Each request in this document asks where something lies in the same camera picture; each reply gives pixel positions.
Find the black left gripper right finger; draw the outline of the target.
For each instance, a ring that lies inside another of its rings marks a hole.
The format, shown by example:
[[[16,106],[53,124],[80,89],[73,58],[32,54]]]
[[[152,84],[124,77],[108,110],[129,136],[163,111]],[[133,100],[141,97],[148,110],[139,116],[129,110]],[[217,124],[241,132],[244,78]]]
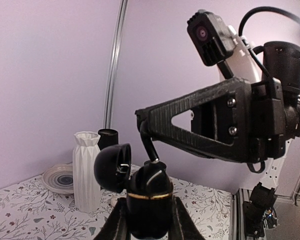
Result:
[[[172,198],[172,222],[168,230],[167,239],[205,240],[178,196],[173,196]]]

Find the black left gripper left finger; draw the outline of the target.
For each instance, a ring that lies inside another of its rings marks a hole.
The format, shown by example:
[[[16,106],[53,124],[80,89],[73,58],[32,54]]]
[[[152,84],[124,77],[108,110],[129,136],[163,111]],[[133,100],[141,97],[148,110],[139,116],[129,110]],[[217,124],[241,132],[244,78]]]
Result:
[[[129,240],[127,200],[120,197],[94,240]]]

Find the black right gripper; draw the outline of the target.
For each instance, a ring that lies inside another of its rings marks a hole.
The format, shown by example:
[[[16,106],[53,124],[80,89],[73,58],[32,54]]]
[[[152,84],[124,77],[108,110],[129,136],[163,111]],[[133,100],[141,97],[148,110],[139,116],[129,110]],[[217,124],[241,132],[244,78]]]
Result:
[[[192,155],[259,163],[285,153],[286,114],[281,82],[231,78],[135,111],[151,161],[161,141]]]

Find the black glossy charging case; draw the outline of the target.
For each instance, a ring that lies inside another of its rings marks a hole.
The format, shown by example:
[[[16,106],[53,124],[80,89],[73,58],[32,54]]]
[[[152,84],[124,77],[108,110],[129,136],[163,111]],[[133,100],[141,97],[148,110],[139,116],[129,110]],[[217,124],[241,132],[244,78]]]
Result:
[[[97,155],[94,176],[104,190],[126,191],[130,239],[160,239],[172,223],[173,183],[159,163],[147,163],[134,174],[131,167],[130,144],[111,145]]]

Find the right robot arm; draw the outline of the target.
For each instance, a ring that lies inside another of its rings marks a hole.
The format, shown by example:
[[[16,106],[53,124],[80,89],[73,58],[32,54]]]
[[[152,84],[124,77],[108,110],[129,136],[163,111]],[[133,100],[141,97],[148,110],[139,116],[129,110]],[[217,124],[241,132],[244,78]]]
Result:
[[[248,165],[283,157],[286,142],[300,136],[300,77],[279,76],[273,52],[263,55],[262,77],[249,60],[235,71],[227,63],[237,47],[228,26],[200,22],[187,31],[203,63],[217,65],[224,79],[135,112],[149,158],[159,160],[153,141],[198,157]]]

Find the white ribbed ceramic vase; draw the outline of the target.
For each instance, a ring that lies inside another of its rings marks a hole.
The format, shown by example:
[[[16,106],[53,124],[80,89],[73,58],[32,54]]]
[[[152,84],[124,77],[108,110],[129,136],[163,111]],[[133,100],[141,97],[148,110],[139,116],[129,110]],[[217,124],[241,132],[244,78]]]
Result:
[[[74,134],[72,175],[75,206],[84,213],[95,212],[100,207],[101,187],[94,175],[94,164],[100,153],[100,135],[93,131]]]

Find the striped ceramic plate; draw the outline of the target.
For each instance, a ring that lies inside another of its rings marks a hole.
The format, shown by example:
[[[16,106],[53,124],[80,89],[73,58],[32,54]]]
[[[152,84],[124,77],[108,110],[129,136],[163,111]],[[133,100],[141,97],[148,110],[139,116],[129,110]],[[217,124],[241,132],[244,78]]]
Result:
[[[74,194],[72,164],[56,164],[42,175],[42,184],[51,192],[61,195]]]

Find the tall black cylinder vase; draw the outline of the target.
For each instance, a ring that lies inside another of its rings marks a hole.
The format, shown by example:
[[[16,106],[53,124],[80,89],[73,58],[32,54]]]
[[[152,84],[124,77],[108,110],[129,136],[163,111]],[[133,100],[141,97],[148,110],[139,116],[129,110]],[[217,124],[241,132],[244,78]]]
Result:
[[[98,135],[100,139],[98,141],[98,146],[100,150],[103,150],[109,146],[114,146],[119,143],[119,132],[111,128],[103,128],[98,130]]]

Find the front aluminium rail base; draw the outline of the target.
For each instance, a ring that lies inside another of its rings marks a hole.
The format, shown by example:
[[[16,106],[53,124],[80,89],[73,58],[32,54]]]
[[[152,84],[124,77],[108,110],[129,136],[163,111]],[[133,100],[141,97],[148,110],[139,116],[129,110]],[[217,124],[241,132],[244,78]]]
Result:
[[[245,234],[243,203],[251,196],[247,189],[239,189],[231,196],[229,240],[255,240]],[[290,198],[278,196],[271,210],[262,217],[262,240],[300,240],[300,194]]]

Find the right rear aluminium post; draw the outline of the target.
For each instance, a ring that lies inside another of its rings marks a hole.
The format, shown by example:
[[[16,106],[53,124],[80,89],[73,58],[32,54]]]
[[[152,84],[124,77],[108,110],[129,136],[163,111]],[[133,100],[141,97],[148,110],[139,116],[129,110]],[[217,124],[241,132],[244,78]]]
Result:
[[[104,114],[103,114],[103,127],[106,129],[110,129],[112,127],[115,84],[117,79],[117,70],[118,70],[119,57],[121,52],[123,28],[124,28],[125,18],[127,14],[128,3],[129,3],[128,0],[120,1],[117,20],[114,29],[114,36],[112,41],[112,49],[111,49],[110,62],[109,62],[108,75],[107,75]]]

